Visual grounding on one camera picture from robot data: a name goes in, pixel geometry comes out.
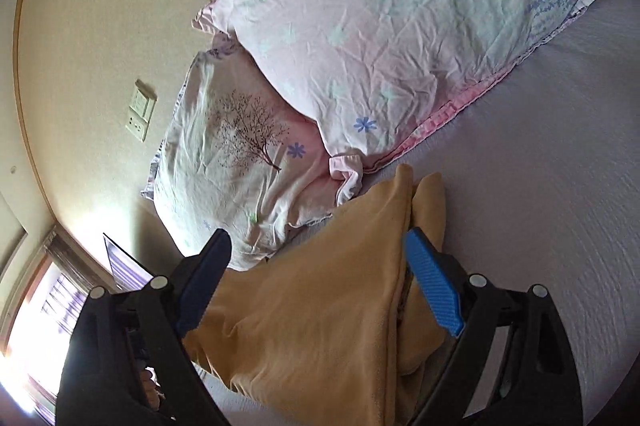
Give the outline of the person's right hand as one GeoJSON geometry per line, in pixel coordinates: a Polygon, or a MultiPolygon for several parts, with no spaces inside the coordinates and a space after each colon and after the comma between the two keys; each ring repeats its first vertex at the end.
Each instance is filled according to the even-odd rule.
{"type": "Polygon", "coordinates": [[[139,373],[139,376],[146,401],[152,410],[157,411],[160,408],[162,394],[153,380],[153,374],[145,368],[139,373]]]}

